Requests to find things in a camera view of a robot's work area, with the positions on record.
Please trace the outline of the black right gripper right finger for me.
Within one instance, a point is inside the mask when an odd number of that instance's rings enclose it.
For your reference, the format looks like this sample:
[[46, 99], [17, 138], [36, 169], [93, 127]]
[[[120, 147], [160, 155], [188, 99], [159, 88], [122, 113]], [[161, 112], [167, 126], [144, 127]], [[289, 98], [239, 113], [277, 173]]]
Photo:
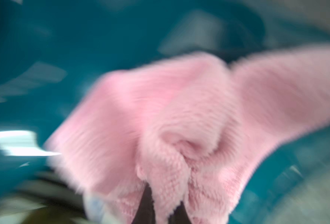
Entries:
[[174, 213], [168, 218], [168, 224], [191, 224], [183, 202], [181, 202]]

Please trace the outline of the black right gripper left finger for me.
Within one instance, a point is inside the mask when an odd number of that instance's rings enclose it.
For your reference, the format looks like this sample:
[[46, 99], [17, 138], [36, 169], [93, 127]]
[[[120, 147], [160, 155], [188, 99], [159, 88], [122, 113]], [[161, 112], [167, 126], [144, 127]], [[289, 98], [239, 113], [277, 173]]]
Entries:
[[132, 224], [156, 224], [152, 190], [149, 184], [145, 185], [144, 192]]

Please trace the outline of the pink microfiber cloth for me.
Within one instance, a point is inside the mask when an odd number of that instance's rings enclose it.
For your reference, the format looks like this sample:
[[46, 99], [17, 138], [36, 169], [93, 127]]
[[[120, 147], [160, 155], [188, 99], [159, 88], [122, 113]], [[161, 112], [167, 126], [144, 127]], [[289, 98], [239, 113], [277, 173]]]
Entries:
[[47, 140], [73, 187], [131, 224], [144, 188], [155, 222], [184, 203], [192, 224], [225, 224], [261, 162], [330, 125], [330, 45], [251, 55], [208, 53], [99, 79]]

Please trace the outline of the green rubber boot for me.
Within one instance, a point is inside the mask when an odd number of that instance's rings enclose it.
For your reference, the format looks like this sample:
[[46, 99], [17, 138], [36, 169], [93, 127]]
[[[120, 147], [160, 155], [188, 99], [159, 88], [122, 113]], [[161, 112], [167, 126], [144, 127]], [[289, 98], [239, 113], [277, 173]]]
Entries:
[[330, 42], [324, 1], [0, 1], [0, 224], [82, 198], [42, 144], [103, 73], [205, 50], [250, 53]]

